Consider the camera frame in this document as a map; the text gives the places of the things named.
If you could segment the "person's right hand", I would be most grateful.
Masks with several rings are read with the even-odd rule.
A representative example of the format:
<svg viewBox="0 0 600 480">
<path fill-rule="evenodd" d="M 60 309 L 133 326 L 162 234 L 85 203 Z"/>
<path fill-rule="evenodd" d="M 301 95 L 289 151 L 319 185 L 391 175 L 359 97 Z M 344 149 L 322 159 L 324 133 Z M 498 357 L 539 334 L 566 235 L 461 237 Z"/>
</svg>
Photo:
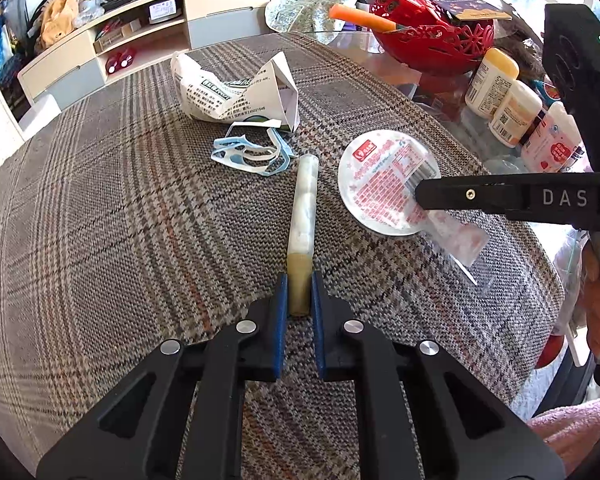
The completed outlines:
<svg viewBox="0 0 600 480">
<path fill-rule="evenodd" d="M 600 262 L 591 242 L 582 250 L 582 282 L 579 304 L 586 314 L 588 348 L 600 359 Z"/>
</svg>

